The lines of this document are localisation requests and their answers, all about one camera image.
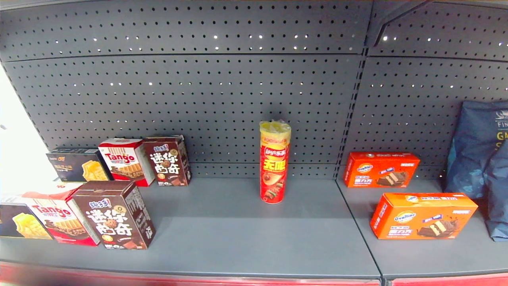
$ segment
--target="blue snack bag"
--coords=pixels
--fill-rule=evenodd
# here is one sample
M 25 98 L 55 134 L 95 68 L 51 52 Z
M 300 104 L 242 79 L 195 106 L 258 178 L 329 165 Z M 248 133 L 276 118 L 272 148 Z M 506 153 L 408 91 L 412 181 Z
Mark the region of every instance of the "blue snack bag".
M 486 197 L 484 171 L 508 137 L 508 102 L 464 101 L 448 154 L 445 192 Z
M 489 160 L 485 169 L 489 188 L 487 228 L 494 241 L 508 241 L 508 142 Z

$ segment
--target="mini chocolate cookie box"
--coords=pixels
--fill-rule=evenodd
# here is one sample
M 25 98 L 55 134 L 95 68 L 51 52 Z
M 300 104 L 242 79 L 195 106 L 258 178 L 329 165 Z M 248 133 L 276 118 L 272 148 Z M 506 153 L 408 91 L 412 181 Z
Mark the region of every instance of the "mini chocolate cookie box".
M 155 227 L 133 181 L 91 181 L 73 195 L 107 249 L 147 249 Z
M 148 137 L 143 144 L 159 186 L 187 186 L 191 168 L 183 135 Z

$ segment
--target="cookie image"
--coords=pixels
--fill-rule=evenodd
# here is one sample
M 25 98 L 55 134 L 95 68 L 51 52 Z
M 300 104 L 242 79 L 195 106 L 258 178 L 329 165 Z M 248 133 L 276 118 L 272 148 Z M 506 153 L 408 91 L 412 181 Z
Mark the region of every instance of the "cookie image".
M 111 237 L 111 235 L 102 235 L 102 239 L 104 239 L 104 241 L 113 241 L 113 238 Z
M 116 222 L 114 219 L 108 219 L 104 224 L 109 228 L 115 228 L 118 226 L 118 222 Z

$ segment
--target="lay's chip can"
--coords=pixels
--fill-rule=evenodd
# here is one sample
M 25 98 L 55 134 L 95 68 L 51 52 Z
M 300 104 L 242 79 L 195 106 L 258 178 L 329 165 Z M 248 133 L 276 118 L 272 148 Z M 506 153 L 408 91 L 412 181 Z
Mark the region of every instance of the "lay's chip can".
M 288 175 L 291 127 L 282 120 L 261 121 L 261 199 L 277 204 L 284 199 Z

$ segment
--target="snack box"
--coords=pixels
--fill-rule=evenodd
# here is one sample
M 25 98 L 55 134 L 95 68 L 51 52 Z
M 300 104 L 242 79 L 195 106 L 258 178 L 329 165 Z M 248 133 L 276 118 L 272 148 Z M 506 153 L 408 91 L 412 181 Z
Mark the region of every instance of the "snack box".
M 142 139 L 108 139 L 99 145 L 99 150 L 115 180 L 135 181 L 140 187 L 148 187 L 155 179 Z
M 62 182 L 109 181 L 113 179 L 98 149 L 56 148 L 46 156 Z
M 419 163 L 412 153 L 351 152 L 343 179 L 349 188 L 405 188 Z
M 379 239 L 453 239 L 477 207 L 463 193 L 384 193 L 370 227 Z
M 146 155 L 159 186 L 187 186 L 191 168 L 183 135 L 145 138 Z
M 21 196 L 3 195 L 0 202 L 0 237 L 53 239 Z
M 107 249 L 147 249 L 150 245 L 155 228 L 134 182 L 88 182 L 73 198 Z
M 72 194 L 81 183 L 57 183 L 37 186 L 37 192 L 27 192 L 26 205 L 44 224 L 44 227 L 59 243 L 96 246 L 99 238 L 84 220 L 83 215 L 73 208 Z

